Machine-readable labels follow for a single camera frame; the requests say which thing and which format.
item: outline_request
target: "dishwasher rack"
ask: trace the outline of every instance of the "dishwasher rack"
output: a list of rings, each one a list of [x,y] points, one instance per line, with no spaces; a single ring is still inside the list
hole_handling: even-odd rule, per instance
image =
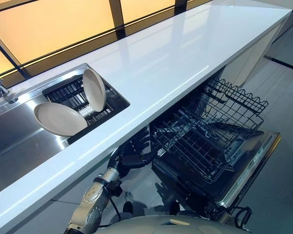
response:
[[[225,169],[234,170],[245,140],[262,134],[259,114],[268,103],[215,77],[200,87],[151,123],[152,147],[159,158],[168,153],[213,183]]]
[[[42,91],[50,101],[68,106],[79,112],[87,122],[87,127],[67,141],[72,144],[85,134],[97,128],[130,104],[110,84],[101,77],[106,93],[106,104],[101,112],[94,111],[84,93],[83,75],[75,75]]]

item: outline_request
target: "dish rack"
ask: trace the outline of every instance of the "dish rack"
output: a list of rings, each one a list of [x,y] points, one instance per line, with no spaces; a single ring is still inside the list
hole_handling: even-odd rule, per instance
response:
[[[266,101],[211,77],[150,125],[152,147],[207,183],[234,171],[249,137],[262,134],[259,114]]]
[[[71,144],[89,133],[130,104],[101,77],[106,92],[106,104],[101,112],[94,111],[84,93],[83,75],[76,75],[52,87],[43,90],[42,94],[50,101],[68,106],[79,112],[86,120],[88,127],[68,139]]]

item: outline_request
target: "cable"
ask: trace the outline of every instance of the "cable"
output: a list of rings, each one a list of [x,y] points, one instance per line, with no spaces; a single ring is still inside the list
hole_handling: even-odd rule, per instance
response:
[[[250,219],[251,214],[252,214],[252,210],[250,209],[250,207],[248,207],[248,206],[247,207],[231,206],[231,207],[227,207],[224,210],[222,210],[221,212],[217,213],[217,215],[221,215],[223,212],[225,212],[227,210],[232,210],[232,209],[240,209],[240,211],[234,217],[235,226],[239,229],[246,230],[244,228],[244,225],[248,222],[248,220]],[[245,213],[244,217],[242,218],[241,223],[239,224],[239,216],[243,212],[246,212],[246,213]]]
[[[116,211],[116,214],[117,214],[117,216],[118,216],[118,222],[121,221],[121,219],[122,219],[122,218],[121,218],[121,214],[119,213],[119,211],[118,211],[118,209],[117,209],[117,207],[116,207],[114,201],[112,200],[112,197],[109,198],[109,201],[112,203],[112,206],[114,207],[114,209],[115,209],[115,211]],[[108,226],[111,226],[111,224],[100,225],[99,228],[106,228],[106,227],[108,227]]]

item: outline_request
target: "beige plate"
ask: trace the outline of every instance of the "beige plate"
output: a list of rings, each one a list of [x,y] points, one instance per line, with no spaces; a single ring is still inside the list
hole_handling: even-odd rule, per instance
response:
[[[87,127],[86,120],[67,106],[44,102],[34,109],[35,118],[45,130],[53,134],[70,137]]]
[[[96,112],[103,110],[106,103],[105,87],[99,74],[86,69],[83,74],[84,93],[87,100]]]

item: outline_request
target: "wire rack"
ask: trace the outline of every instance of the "wire rack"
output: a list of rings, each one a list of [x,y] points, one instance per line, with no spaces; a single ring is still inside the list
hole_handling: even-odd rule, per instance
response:
[[[116,97],[118,94],[105,84],[106,96]],[[50,102],[56,102],[68,106],[79,112],[87,121],[88,125],[95,123],[104,116],[114,111],[114,107],[106,102],[105,108],[101,112],[94,111],[84,93],[82,76],[77,79],[45,94]]]
[[[161,121],[153,122],[151,136],[159,156],[170,152],[212,183],[230,161],[237,161],[244,139],[262,133],[257,130],[263,122],[259,114],[268,103],[213,77],[203,87],[168,110]]]

